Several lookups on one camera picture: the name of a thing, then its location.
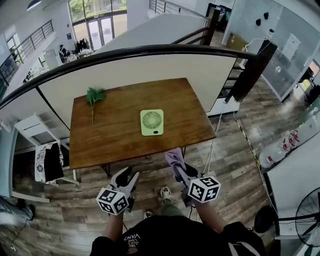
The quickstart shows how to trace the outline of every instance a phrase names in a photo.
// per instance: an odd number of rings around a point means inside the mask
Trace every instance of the purple cloth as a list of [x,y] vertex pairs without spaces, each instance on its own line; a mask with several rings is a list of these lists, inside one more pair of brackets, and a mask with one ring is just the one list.
[[179,147],[166,152],[165,159],[172,168],[174,167],[174,165],[179,165],[184,171],[187,169]]

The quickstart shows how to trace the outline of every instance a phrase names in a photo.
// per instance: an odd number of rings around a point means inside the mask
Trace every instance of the fan grille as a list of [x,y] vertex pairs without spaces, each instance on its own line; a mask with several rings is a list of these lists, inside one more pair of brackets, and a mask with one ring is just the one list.
[[142,118],[144,127],[153,130],[158,128],[162,123],[161,115],[155,111],[146,113]]

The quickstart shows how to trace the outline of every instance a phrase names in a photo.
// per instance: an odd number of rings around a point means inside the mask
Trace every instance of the wooden table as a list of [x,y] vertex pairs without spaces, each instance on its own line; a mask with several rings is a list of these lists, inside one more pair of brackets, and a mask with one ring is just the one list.
[[[73,101],[70,167],[101,166],[185,147],[216,137],[186,78],[132,84],[105,91],[94,124],[87,96]],[[143,136],[140,111],[162,109],[163,134]]]

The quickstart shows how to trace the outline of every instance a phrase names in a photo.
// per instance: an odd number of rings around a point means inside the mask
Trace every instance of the black shirt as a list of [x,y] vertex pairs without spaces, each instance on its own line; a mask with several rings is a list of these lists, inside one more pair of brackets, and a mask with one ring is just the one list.
[[266,256],[262,240],[241,222],[218,234],[206,225],[183,216],[152,216],[125,232],[117,242],[100,236],[91,256],[113,255],[214,255]]

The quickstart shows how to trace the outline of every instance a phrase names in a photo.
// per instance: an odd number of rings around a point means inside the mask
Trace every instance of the floor fan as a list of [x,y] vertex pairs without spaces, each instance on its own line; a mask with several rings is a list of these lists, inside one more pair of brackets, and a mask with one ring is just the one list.
[[320,187],[301,201],[295,217],[278,218],[272,207],[262,207],[255,216],[254,230],[264,233],[274,221],[294,221],[300,240],[310,247],[320,247]]

